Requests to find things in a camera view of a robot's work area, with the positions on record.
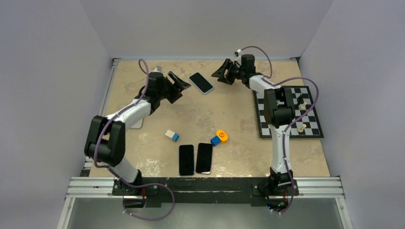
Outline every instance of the table surface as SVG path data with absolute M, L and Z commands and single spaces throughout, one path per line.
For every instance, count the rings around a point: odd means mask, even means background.
M 203 95 L 194 86 L 183 91 L 183 97 L 170 104 L 167 100 L 149 117 L 141 129 L 126 133 L 128 160 L 140 169 L 144 177 L 179 177 L 179 146 L 209 143 L 217 130 L 228 134 L 228 141 L 213 149 L 211 174 L 195 177 L 263 177 L 269 175 L 272 160 L 271 139 L 259 138 L 253 93 L 240 81 L 227 85 L 211 74 L 222 61 L 148 61 L 149 69 L 156 65 L 163 73 L 174 72 L 186 82 L 200 72 L 214 85 Z M 274 61 L 273 82 L 301 76 L 296 61 Z M 269 73 L 268 62 L 256 61 L 256 71 Z M 111 86 L 106 114 L 127 105 L 145 85 L 145 74 L 138 61 L 120 61 Z M 284 85 L 303 85 L 293 80 Z M 180 135 L 177 143 L 165 136 L 167 130 Z M 295 177 L 329 177 L 329 171 L 319 139 L 291 139 L 290 157 Z M 91 177 L 112 177 L 105 169 L 93 167 Z

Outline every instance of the black and white checkered board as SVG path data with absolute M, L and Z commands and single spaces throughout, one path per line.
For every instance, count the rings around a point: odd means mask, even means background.
M 312 101 L 311 92 L 307 86 L 291 86 L 292 95 L 294 98 L 294 104 L 297 104 L 297 98 L 302 95 L 304 102 L 306 102 L 306 109 L 308 109 Z M 260 138 L 271 138 L 270 128 L 265 121 L 264 117 L 264 99 L 262 96 L 253 91 L 255 97 L 255 107 L 256 107 L 256 116 L 257 116 L 257 127 L 259 128 Z M 295 110 L 295 117 L 298 118 L 306 112 L 306 109 L 298 108 Z M 302 133 L 298 132 L 303 124 L 306 124 L 307 127 Z M 296 122 L 291 127 L 291 138 L 323 138 L 322 129 L 320 127 L 318 115 L 315 108 L 310 111 L 305 117 L 302 118 L 299 122 Z

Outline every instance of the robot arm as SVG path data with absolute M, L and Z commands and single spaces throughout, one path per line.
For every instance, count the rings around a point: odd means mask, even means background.
M 85 155 L 94 158 L 96 143 L 102 129 L 110 119 L 116 117 L 104 133 L 105 135 L 109 134 L 109 139 L 101 140 L 97 161 L 108 164 L 114 173 L 125 181 L 141 184 L 140 171 L 133 167 L 125 157 L 125 132 L 142 118 L 151 115 L 160 106 L 161 100 L 167 99 L 170 103 L 174 103 L 182 97 L 181 92 L 191 86 L 172 72 L 169 72 L 168 75 L 174 83 L 164 77 L 160 69 L 155 68 L 153 72 L 149 73 L 148 88 L 138 103 L 136 102 L 142 94 L 143 87 L 138 96 L 121 110 L 106 117 L 95 116 L 91 121 L 87 135 Z
M 268 178 L 268 187 L 276 189 L 291 185 L 287 166 L 292 174 L 289 156 L 290 130 L 286 127 L 295 117 L 294 102 L 291 88 L 275 85 L 256 73 L 255 57 L 251 54 L 238 56 L 235 61 L 226 59 L 223 65 L 212 74 L 219 82 L 232 85 L 235 79 L 264 97 L 264 116 L 269 124 L 273 140 L 273 159 Z M 285 155 L 283 151 L 283 134 Z

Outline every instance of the gray wall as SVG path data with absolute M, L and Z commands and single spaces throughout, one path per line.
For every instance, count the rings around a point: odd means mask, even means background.
M 0 228 L 56 228 L 110 58 L 79 0 L 0 7 Z
M 146 59 L 222 59 L 248 45 L 260 46 L 272 58 L 301 56 L 332 3 L 81 1 L 110 56 Z
M 405 2 L 334 0 L 301 59 L 355 228 L 405 227 Z

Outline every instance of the smartphone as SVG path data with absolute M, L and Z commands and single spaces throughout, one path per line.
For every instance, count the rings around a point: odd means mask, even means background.
M 180 176 L 194 175 L 194 146 L 179 146 L 179 172 Z
M 197 149 L 197 165 L 195 166 L 195 172 L 210 174 L 212 158 L 213 145 L 208 143 L 199 143 Z
M 214 86 L 200 73 L 195 73 L 194 75 L 190 76 L 189 79 L 191 83 L 194 84 L 194 86 L 203 94 L 207 94 L 214 89 Z

